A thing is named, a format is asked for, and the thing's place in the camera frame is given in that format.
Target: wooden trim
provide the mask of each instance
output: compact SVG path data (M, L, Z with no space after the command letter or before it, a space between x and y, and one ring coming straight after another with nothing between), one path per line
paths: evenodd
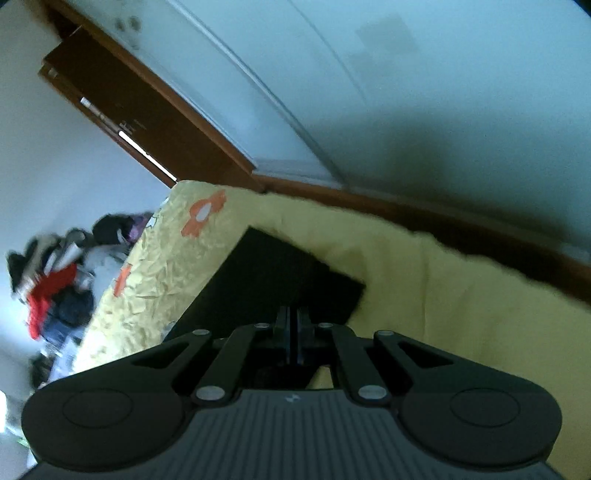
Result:
M480 225L418 207L386 202L342 190L254 175L268 192L315 200L329 206L369 213L413 232L428 232L466 255L483 255L552 285L591 305L591 267L549 248Z
M95 125L97 125L103 132L109 135L121 148L123 148L129 155L134 157L140 164L142 164L147 170L149 170L157 179L164 183L168 187L174 187L176 182L169 178L168 175L164 174L158 167L153 165L147 158L141 153L124 141L120 136L119 132L113 130L107 123L103 122L98 116L93 114L88 108L84 107L80 101L83 95L74 87L66 78L59 75L59 72L53 71L53 68L48 63L44 63L43 67L39 71L39 75L45 79L58 93L68 99L72 105L74 105L84 116L90 119Z
M254 165L212 124L189 105L172 87L166 84L163 79L150 70L144 63L136 59L131 53L107 35L93 22L80 14L65 0L43 0L51 8L57 10L64 17L80 25L104 48L109 50L115 57L120 59L142 80L147 82L167 102L181 112L193 125L207 135L229 158L231 158L242 170L249 175L254 170Z

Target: dark blue garment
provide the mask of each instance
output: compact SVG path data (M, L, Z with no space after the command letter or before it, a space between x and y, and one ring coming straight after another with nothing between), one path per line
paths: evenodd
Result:
M90 322L95 306L92 292L77 292L73 287L64 288L53 297L53 305L41 329L41 336L60 349L69 335L80 333Z

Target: yellow fabric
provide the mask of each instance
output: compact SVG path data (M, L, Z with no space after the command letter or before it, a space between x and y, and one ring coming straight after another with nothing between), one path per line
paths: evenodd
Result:
M183 237L191 206L222 189L221 210L197 238ZM198 182L180 183L169 198L131 252L121 294L103 296L78 371L160 343L254 226L366 284L349 322L357 335L396 330L546 388L563 413L551 465L569 480L591 477L591 312L583 304L368 215Z

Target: white logo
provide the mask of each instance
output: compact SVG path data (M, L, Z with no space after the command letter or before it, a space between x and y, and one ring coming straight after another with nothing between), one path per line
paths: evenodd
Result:
M285 399L289 402L289 403L293 403L296 401L300 401L301 397L295 393L292 393L289 397L285 397Z

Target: gray garment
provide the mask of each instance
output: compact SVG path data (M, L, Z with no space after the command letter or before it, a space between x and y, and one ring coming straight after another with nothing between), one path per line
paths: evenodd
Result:
M98 304L103 293L111 286L113 279L119 276L119 270L125 264L129 246L99 245L85 252L83 270L93 275L92 294Z

